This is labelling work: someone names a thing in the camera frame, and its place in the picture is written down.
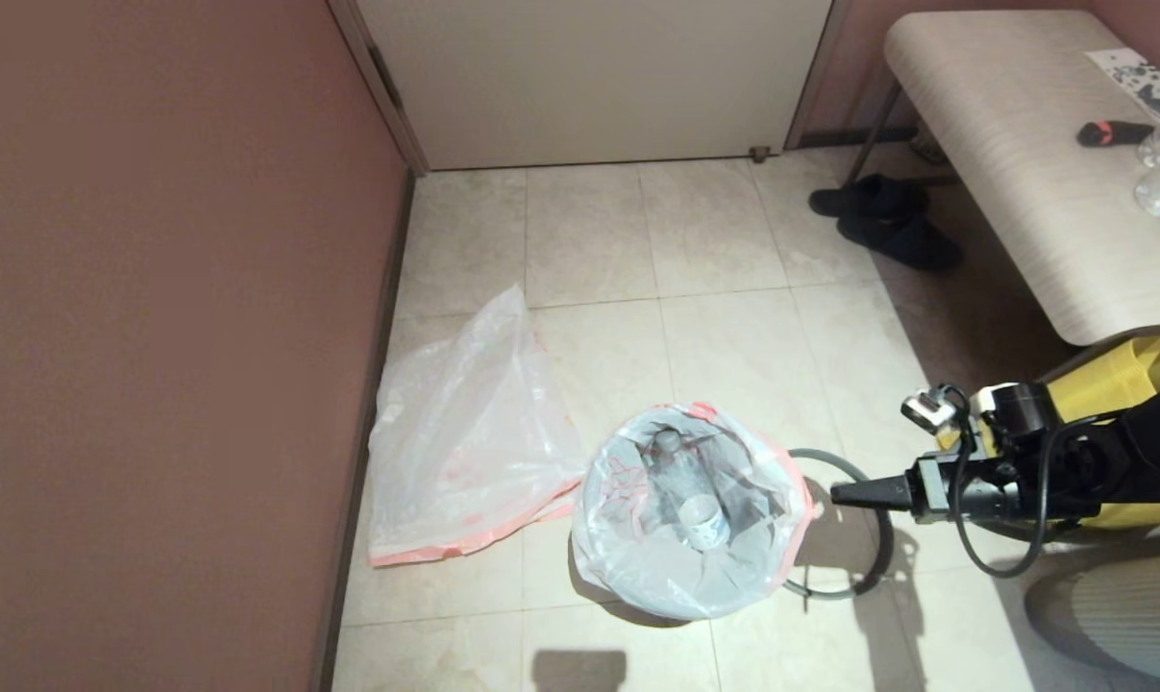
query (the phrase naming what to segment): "black slipper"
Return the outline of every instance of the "black slipper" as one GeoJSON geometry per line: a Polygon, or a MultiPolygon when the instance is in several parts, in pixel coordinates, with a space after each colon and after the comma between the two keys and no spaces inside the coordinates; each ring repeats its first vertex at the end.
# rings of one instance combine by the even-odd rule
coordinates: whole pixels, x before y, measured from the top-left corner
{"type": "Polygon", "coordinates": [[[880,223],[848,214],[840,217],[835,228],[848,240],[914,270],[950,270],[963,260],[960,247],[922,216],[905,223],[880,223]]]}
{"type": "Polygon", "coordinates": [[[921,185],[901,183],[882,175],[868,175],[841,189],[817,189],[810,206],[815,214],[842,217],[856,214],[882,220],[900,220],[926,211],[929,194],[921,185]]]}

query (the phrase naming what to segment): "bench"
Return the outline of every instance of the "bench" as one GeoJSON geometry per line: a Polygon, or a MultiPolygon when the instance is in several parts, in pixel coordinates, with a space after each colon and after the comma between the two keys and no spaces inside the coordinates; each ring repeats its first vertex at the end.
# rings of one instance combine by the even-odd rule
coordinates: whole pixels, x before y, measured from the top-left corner
{"type": "Polygon", "coordinates": [[[896,85],[977,201],[1045,309],[1078,347],[1160,328],[1160,219],[1133,191],[1133,146],[1087,150],[1089,121],[1150,122],[1085,51],[1124,45],[1083,12],[908,14],[887,34],[896,85]]]}

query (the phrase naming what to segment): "bottle cap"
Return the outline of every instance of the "bottle cap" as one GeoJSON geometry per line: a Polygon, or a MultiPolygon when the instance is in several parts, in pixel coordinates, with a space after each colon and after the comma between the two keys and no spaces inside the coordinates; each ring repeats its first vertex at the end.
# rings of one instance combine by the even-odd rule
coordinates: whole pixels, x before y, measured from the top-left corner
{"type": "Polygon", "coordinates": [[[677,430],[661,430],[654,435],[653,444],[660,451],[672,454],[681,450],[681,435],[677,435],[677,430]]]}

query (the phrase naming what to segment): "brown wall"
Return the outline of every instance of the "brown wall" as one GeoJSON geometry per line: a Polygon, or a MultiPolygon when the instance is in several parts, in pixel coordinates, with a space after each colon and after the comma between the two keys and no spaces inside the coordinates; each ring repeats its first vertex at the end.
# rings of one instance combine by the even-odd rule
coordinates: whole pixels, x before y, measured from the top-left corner
{"type": "Polygon", "coordinates": [[[303,690],[404,166],[322,0],[0,2],[0,690],[303,690]]]}
{"type": "MultiPolygon", "coordinates": [[[[908,13],[937,9],[1090,9],[1122,41],[1160,65],[1160,0],[848,0],[843,22],[834,27],[835,48],[817,75],[818,88],[803,132],[840,132],[869,128],[891,87],[891,71],[883,61],[887,29],[908,13]]],[[[897,105],[892,124],[912,124],[915,111],[897,105]]]]}
{"type": "Polygon", "coordinates": [[[1160,0],[1090,0],[1090,12],[1123,43],[1160,65],[1160,0]]]}

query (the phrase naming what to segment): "paper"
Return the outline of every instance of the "paper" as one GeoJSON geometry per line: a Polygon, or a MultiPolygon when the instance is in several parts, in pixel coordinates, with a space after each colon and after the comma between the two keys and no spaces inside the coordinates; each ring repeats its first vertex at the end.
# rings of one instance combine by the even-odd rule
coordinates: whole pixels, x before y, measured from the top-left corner
{"type": "Polygon", "coordinates": [[[1089,51],[1085,56],[1096,63],[1122,92],[1129,93],[1152,119],[1160,122],[1160,70],[1155,65],[1129,48],[1089,51]]]}

